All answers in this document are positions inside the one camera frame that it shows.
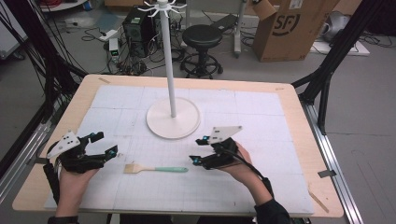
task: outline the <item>white pole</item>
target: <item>white pole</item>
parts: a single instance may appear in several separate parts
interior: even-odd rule
[[[168,1],[158,1],[159,7],[166,7]],[[173,80],[173,67],[172,67],[172,53],[171,53],[171,38],[169,34],[169,20],[165,15],[165,11],[160,11],[161,16],[161,27],[163,31],[163,52],[165,55],[165,66],[166,66],[166,76],[168,79],[168,90],[169,90],[169,101],[171,104],[171,117],[175,118],[176,106],[175,106],[175,87]]]

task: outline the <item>round white base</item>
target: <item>round white base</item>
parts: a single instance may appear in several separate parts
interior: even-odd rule
[[[171,116],[169,99],[156,102],[148,110],[147,123],[152,132],[163,138],[179,139],[193,133],[199,126],[200,113],[187,99],[175,98],[176,117]]]

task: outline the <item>black sleeve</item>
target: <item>black sleeve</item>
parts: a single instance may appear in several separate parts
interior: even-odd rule
[[[288,211],[274,199],[254,208],[259,224],[290,224]]]

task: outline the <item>wrist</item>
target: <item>wrist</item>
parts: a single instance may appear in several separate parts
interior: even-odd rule
[[[267,203],[273,199],[267,187],[258,176],[251,177],[244,185],[250,191],[256,205]]]
[[[81,200],[65,199],[61,197],[58,207],[56,208],[56,217],[74,217],[78,214],[78,208]]]

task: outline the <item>black tape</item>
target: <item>black tape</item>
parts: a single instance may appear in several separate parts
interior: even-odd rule
[[[320,178],[337,175],[334,170],[325,170],[318,173]]]

